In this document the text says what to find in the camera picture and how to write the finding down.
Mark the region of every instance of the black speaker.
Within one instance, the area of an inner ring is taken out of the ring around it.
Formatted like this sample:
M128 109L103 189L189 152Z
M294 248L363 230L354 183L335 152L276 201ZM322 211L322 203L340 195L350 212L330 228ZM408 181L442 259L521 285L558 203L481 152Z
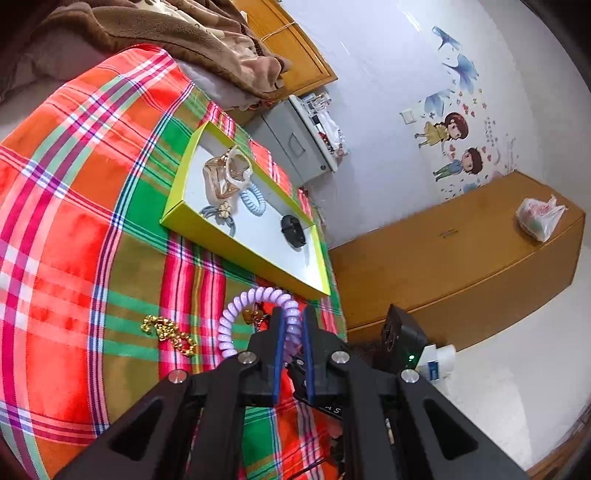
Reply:
M373 367L391 374L414 369L427 345L427 336L413 316L390 305L379 348L374 353Z

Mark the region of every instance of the wooden cabinet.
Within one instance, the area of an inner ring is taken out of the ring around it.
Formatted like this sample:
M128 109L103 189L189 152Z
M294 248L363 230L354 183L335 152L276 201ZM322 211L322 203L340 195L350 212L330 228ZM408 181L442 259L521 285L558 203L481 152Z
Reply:
M232 0L238 10L248 14L248 25L258 38L262 38L294 20L275 0ZM326 60L316 49L299 25L290 25L265 40L274 53L292 62L289 71L281 76L287 93L303 95L337 79Z
M562 215L544 244L515 211L551 188L514 172L330 251L351 342L377 339L390 303L427 336L463 349L521 320L572 281L584 212Z

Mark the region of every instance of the black cable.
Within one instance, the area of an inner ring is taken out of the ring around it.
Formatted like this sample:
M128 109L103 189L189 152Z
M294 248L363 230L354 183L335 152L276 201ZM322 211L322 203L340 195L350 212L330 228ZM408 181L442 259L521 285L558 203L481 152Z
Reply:
M321 463L324 463L327 460L330 460L331 458L334 458L338 455L337 453L333 453L332 455L329 455L328 457L325 457L323 459L317 460L314 463L309 464L306 468L304 468L303 470L300 470L299 472L294 473L291 477L289 477L287 480L294 480L294 478L299 477L302 473L306 473L309 470L312 470L313 468L316 468L317 466L319 466Z

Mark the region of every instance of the light switch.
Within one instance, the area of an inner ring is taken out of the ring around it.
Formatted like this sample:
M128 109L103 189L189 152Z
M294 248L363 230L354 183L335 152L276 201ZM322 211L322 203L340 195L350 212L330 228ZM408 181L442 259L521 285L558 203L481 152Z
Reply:
M400 115L402 115L404 123L407 125L416 122L412 110L405 110L404 112L400 112Z

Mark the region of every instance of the yellow dress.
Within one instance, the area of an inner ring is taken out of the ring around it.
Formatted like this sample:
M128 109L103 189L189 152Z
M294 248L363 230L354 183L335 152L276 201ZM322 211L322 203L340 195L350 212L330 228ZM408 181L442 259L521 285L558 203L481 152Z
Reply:
M433 125L431 122L427 122L424 132L427 136L427 142L431 146L450 139L449 133L447 133L447 127L443 124Z

